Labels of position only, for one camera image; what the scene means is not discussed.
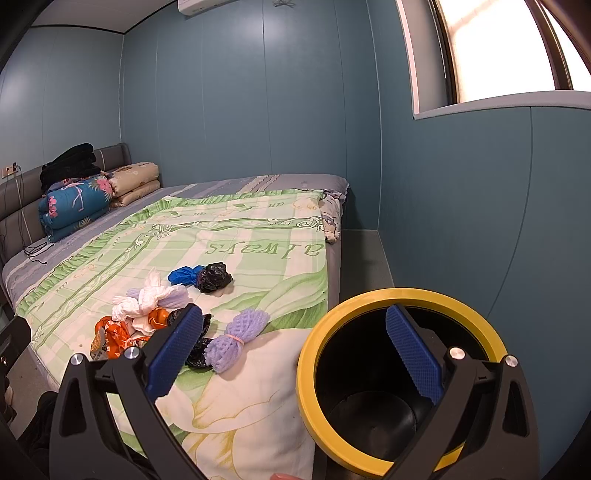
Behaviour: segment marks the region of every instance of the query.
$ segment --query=electrical outlet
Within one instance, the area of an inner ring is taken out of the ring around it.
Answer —
[[[8,167],[2,167],[2,178],[5,179],[9,175],[14,174],[14,165],[10,165]]]

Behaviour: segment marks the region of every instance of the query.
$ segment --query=blue gripper pad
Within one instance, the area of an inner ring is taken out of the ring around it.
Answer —
[[[386,331],[418,392],[436,405],[443,395],[441,367],[396,305],[386,312]]]
[[[175,327],[148,367],[145,392],[152,402],[168,394],[189,353],[199,340],[203,329],[201,309],[191,307]]]

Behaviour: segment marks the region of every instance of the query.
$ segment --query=window pane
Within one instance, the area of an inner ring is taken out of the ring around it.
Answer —
[[[562,47],[562,52],[564,53],[564,58],[566,59],[566,64],[569,66],[570,80],[573,82],[573,89],[591,92],[591,74],[583,63],[583,59],[579,55],[579,52],[552,14],[545,8],[544,10],[556,32],[556,36]]]
[[[523,0],[439,0],[459,101],[554,90],[540,32]]]

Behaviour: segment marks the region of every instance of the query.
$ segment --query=ceiling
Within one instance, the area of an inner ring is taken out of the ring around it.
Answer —
[[[170,0],[53,0],[33,25],[80,25],[125,33]]]

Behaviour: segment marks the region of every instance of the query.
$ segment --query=silver bolt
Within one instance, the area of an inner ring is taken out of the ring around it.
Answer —
[[[82,353],[75,353],[70,357],[70,363],[72,365],[80,365],[84,360],[84,355]]]
[[[462,360],[466,356],[466,352],[458,346],[453,346],[449,349],[449,355],[455,360]]]
[[[516,367],[519,362],[513,355],[507,355],[505,357],[505,363],[510,367]]]
[[[128,358],[129,360],[133,360],[134,358],[138,358],[139,357],[139,348],[137,348],[136,346],[130,346],[125,352],[124,352],[125,358]]]

